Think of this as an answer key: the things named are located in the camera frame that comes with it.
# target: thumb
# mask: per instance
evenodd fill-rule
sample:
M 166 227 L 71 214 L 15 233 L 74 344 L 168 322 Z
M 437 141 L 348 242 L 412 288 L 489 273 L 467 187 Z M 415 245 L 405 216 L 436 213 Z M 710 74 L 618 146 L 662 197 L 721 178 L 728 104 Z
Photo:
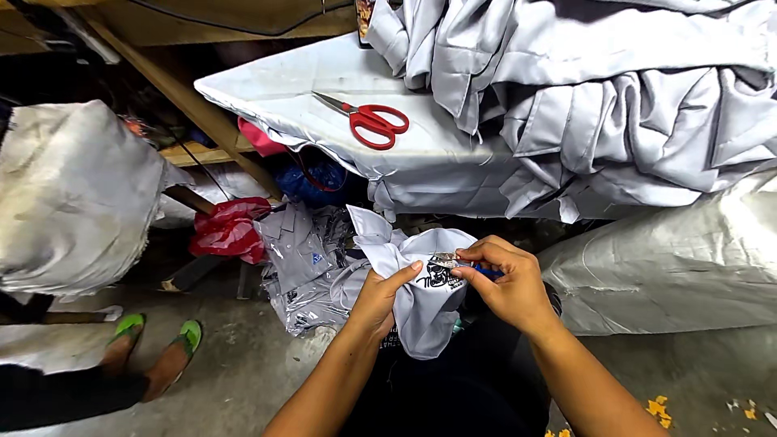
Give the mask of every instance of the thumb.
M 399 269 L 399 271 L 386 278 L 382 283 L 396 291 L 403 284 L 418 276 L 418 272 L 421 271 L 422 266 L 423 263 L 421 261 L 414 261 L 411 265 Z
M 499 288 L 499 285 L 494 284 L 484 274 L 472 267 L 456 267 L 451 269 L 451 273 L 454 276 L 466 279 L 480 293 L 483 300 L 487 302 L 488 298 Z

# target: yellow scrap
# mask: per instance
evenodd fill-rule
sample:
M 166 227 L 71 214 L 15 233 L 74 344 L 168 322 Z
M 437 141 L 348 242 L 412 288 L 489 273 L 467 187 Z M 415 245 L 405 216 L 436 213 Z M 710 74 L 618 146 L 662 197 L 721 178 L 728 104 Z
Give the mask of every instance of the yellow scrap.
M 669 429 L 669 425 L 672 424 L 672 417 L 667 414 L 666 403 L 669 400 L 665 396 L 656 396 L 656 400 L 648 400 L 647 408 L 645 410 L 653 417 L 660 419 L 658 423 L 666 429 Z

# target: black embroidery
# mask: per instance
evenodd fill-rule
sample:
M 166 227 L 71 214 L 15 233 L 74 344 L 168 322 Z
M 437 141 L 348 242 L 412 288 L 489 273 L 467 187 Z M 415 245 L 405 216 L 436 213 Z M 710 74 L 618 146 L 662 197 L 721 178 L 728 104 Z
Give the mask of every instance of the black embroidery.
M 439 260 L 439 258 L 432 257 L 427 263 L 427 271 L 429 272 L 429 276 L 416 279 L 416 283 L 423 281 L 424 288 L 441 287 L 446 284 L 450 285 L 452 288 L 455 288 L 463 282 L 463 280 L 456 278 L 451 274 L 451 269 L 432 262 L 435 260 Z

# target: green sandal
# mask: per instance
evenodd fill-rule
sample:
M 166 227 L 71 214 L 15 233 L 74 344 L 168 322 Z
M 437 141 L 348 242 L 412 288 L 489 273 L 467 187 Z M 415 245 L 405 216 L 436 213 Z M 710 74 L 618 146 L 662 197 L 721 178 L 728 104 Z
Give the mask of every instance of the green sandal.
M 136 326 L 141 327 L 141 329 L 137 331 L 132 329 Z M 114 334 L 113 338 L 111 338 L 110 341 L 108 342 L 108 346 L 110 346 L 110 344 L 113 343 L 114 341 L 118 340 L 119 337 L 129 335 L 130 340 L 133 342 L 132 347 L 134 348 L 138 342 L 138 337 L 140 337 L 141 332 L 143 332 L 144 326 L 145 326 L 145 315 L 142 313 L 135 313 L 135 314 L 130 314 L 128 316 L 122 317 L 122 319 L 119 321 L 118 326 L 116 326 L 116 333 Z
M 173 339 L 170 344 L 175 344 L 179 341 L 183 344 L 183 351 L 186 352 L 186 357 L 189 359 L 189 361 L 183 367 L 178 376 L 176 376 L 176 379 L 170 384 L 170 386 L 177 383 L 178 379 L 181 379 L 183 371 L 186 370 L 186 367 L 189 366 L 189 362 L 192 361 L 194 352 L 197 351 L 197 348 L 200 347 L 200 342 L 202 341 L 202 325 L 200 325 L 200 322 L 196 320 L 187 320 L 183 322 L 180 334 L 178 337 Z

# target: red scissors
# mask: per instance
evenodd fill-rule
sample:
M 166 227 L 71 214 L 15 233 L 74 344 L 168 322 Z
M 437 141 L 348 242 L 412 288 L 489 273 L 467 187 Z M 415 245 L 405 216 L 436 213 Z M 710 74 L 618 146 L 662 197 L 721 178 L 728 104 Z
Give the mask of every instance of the red scissors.
M 341 102 L 321 93 L 317 93 L 316 91 L 313 91 L 313 94 L 315 94 L 318 98 L 321 99 L 321 101 L 332 107 L 334 110 L 339 111 L 343 115 L 347 115 L 350 119 L 350 131 L 354 133 L 354 137 L 356 137 L 356 139 L 359 140 L 361 144 L 366 145 L 370 149 L 388 150 L 391 147 L 394 147 L 396 135 L 407 132 L 407 128 L 410 126 L 410 120 L 407 119 L 407 116 L 392 107 L 373 104 L 354 107 L 348 103 Z M 375 112 L 385 112 L 387 114 L 391 114 L 402 120 L 403 125 L 397 126 L 392 124 L 385 118 L 377 115 Z M 371 142 L 365 137 L 361 136 L 359 132 L 356 131 L 356 128 L 364 128 L 375 134 L 382 135 L 388 138 L 388 141 L 385 143 Z

